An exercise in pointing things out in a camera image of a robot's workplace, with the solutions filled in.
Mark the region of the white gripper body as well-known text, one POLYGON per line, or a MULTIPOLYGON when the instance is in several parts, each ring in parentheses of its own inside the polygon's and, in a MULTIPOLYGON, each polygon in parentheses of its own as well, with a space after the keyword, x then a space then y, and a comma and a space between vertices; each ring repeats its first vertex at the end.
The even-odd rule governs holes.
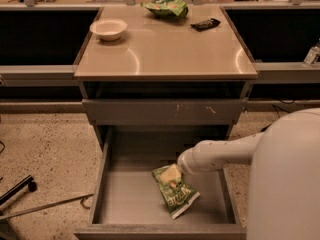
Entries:
POLYGON ((226 141, 201 141, 182 152, 177 164, 184 174, 220 170, 227 164, 226 144, 226 141))

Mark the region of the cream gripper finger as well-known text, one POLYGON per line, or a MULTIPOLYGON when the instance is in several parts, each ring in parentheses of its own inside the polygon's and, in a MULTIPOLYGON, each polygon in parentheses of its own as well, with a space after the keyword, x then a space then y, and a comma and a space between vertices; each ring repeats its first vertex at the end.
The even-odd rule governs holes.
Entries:
POLYGON ((181 170, 176 164, 167 167, 159 176, 159 180, 166 184, 170 181, 176 180, 181 177, 181 170))

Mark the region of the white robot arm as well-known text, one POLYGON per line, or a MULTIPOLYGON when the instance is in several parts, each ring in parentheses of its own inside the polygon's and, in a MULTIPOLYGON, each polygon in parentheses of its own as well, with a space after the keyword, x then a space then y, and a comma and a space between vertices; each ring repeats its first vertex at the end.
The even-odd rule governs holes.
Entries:
POLYGON ((158 181, 182 192, 183 174, 251 164, 247 240, 319 240, 320 109, 287 114, 265 131, 206 140, 184 151, 158 181))

